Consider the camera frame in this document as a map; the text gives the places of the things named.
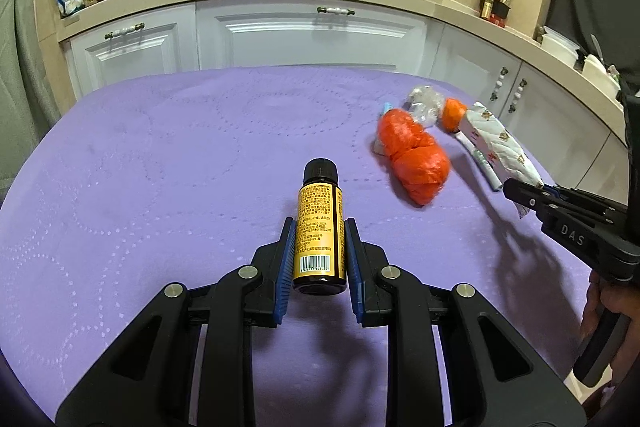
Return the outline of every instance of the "human hand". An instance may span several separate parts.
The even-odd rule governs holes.
[[[640,289],[615,286],[601,281],[598,274],[593,271],[589,276],[589,282],[587,304],[584,307],[580,325],[580,334],[583,338],[593,333],[598,326],[599,304],[603,304],[611,312],[622,313],[631,318],[625,340],[611,362],[612,381],[618,384],[625,378],[640,353]]]

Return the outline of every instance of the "cabinet handle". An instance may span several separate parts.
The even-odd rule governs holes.
[[[121,30],[116,30],[114,32],[106,33],[104,35],[104,40],[108,41],[109,39],[113,39],[115,37],[121,37],[123,35],[128,35],[130,33],[134,33],[143,29],[145,29],[145,23],[141,22],[136,24],[135,26],[129,26],[128,28],[123,28]]]
[[[356,10],[346,8],[327,8],[318,6],[318,13],[335,13],[336,15],[356,15]]]
[[[509,70],[507,68],[502,68],[500,70],[500,76],[498,77],[498,80],[495,83],[494,91],[491,93],[492,102],[494,100],[498,100],[498,91],[500,91],[500,88],[502,87],[502,81],[504,80],[504,75],[508,73],[509,73]]]
[[[518,102],[522,98],[522,93],[524,92],[525,87],[527,87],[527,81],[523,78],[520,81],[520,85],[518,86],[518,89],[516,89],[516,92],[513,94],[513,100],[511,100],[511,105],[509,106],[509,114],[516,112],[516,109],[517,109],[516,106],[518,105]]]

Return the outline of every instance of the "silver screw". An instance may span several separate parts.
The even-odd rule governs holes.
[[[395,266],[385,266],[382,270],[382,277],[385,279],[397,279],[400,277],[401,271]]]
[[[242,266],[241,269],[238,270],[238,275],[243,279],[253,279],[258,275],[258,269],[251,265]]]
[[[164,294],[170,299],[179,297],[182,294],[182,285],[177,282],[172,282],[164,287]]]
[[[463,282],[462,284],[456,286],[456,292],[458,292],[458,295],[460,295],[461,297],[468,299],[469,297],[473,297],[476,294],[476,289],[470,284]]]

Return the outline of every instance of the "orange plastic bag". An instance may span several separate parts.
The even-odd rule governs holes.
[[[457,132],[460,121],[465,116],[466,105],[455,98],[445,100],[440,121],[448,132]]]
[[[433,136],[402,109],[380,119],[378,137],[391,166],[409,197],[418,204],[430,203],[449,176],[450,162]]]

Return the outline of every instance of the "dark bottle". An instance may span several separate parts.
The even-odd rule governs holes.
[[[293,288],[307,295],[336,295],[346,284],[338,170],[331,160],[317,158],[306,164],[298,194]]]
[[[480,18],[489,20],[491,18],[491,12],[494,8],[495,0],[482,0],[482,10],[480,12]]]

